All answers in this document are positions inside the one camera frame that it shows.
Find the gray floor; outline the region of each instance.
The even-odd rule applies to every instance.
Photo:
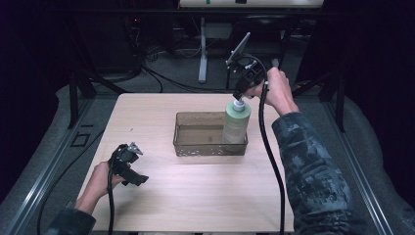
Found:
[[[200,54],[186,57],[180,53],[176,56],[161,53],[156,61],[147,62],[147,66],[180,83],[209,89],[223,89],[226,58],[223,57],[224,51],[220,47],[213,46],[214,44],[209,51],[205,84],[198,82]],[[282,67],[292,84],[305,46],[306,43],[301,40],[292,40]],[[183,52],[188,55],[195,54],[195,51]],[[161,83],[164,93],[188,92],[165,80]],[[143,73],[117,85],[131,92],[160,92],[159,83]],[[73,130],[67,129],[69,88],[64,87],[57,92],[60,107],[53,123],[15,187],[0,206],[0,234],[35,234],[39,204],[42,203],[41,199],[44,198],[45,193],[43,189],[50,186],[52,179],[58,178],[63,170],[85,151],[85,147],[76,147],[85,142],[87,145],[92,145],[63,175],[48,198],[42,216],[42,230],[67,202],[76,199],[98,147],[99,133],[105,129],[116,102],[114,92],[100,84],[95,84],[95,87],[98,91],[96,99],[85,100],[79,95],[81,116]],[[332,105],[318,101],[315,96],[318,90],[319,88],[315,87],[296,100],[300,109],[320,131],[329,152],[341,167],[354,195],[356,209],[368,221],[367,234],[415,234],[413,210],[394,192],[388,176],[385,175],[379,143],[367,119],[353,102],[346,99],[346,133],[340,133],[333,124]]]

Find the camouflage jacket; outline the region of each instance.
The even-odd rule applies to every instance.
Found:
[[[364,234],[341,171],[302,113],[272,124],[286,175],[296,234]]]

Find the light wood tabletop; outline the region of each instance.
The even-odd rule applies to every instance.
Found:
[[[244,156],[177,157],[173,146],[179,112],[224,112],[231,94],[123,94],[118,97],[95,157],[107,161],[120,144],[135,142],[144,153],[131,168],[150,178],[139,187],[114,189],[115,231],[275,232],[279,231],[280,193],[258,125],[259,100],[245,99],[252,114]],[[271,123],[278,117],[265,106],[269,143],[284,179]],[[94,210],[94,230],[107,230],[108,196]],[[286,200],[286,231],[293,212]]]
[[[180,0],[183,8],[320,8],[324,0]]]

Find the green bottle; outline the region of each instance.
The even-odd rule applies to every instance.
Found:
[[[244,144],[250,121],[251,107],[241,100],[235,100],[226,106],[223,126],[223,144]]]

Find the metal stand leg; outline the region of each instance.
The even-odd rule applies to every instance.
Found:
[[[207,81],[208,56],[207,56],[207,39],[205,34],[205,18],[201,19],[201,66],[199,67],[199,82],[205,83]]]

